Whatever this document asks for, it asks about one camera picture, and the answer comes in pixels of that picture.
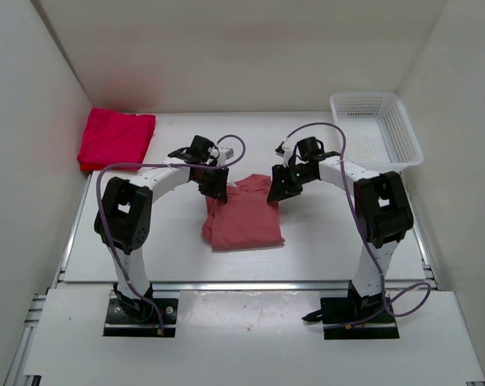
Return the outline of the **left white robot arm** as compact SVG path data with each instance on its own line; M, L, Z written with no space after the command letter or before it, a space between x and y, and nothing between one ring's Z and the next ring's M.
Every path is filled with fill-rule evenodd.
M153 204L189 182L199 193L225 203L228 164L234 150L199 135L170 152L160 164L132 179L112 177L104 190L97 185L98 213L94 231L109 250L117 275L113 292L125 314L136 322L160 317L146 275L142 246L150 232Z

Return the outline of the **light pink t shirt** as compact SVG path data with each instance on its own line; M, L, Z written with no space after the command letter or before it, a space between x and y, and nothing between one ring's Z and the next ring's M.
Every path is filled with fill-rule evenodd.
M285 243L278 202L268 202L271 178L252 174L227 186L228 201L206 198L202 237L214 252L272 248Z

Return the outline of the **magenta t shirt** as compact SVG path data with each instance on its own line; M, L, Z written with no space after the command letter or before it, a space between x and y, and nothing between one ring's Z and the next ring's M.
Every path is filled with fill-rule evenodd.
M149 148L157 117L94 107L84 128L78 162L103 165L141 163Z

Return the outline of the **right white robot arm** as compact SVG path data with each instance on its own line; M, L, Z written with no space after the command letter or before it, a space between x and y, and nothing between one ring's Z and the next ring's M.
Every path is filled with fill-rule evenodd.
M383 306L384 279L393 254L413 226L413 214L401 176L380 173L346 161L342 152L326 152L309 137L276 149L282 162L272 167L270 203L298 196L314 181L339 187L347 196L363 247L347 290L346 311L362 322Z

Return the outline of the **red t shirt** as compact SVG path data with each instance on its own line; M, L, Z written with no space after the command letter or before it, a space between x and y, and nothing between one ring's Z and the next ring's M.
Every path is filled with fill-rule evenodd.
M135 166L121 166L118 163L114 163L113 166L111 165L103 165L91 162L79 162L80 170L84 172L93 172L98 170L138 170L138 167Z

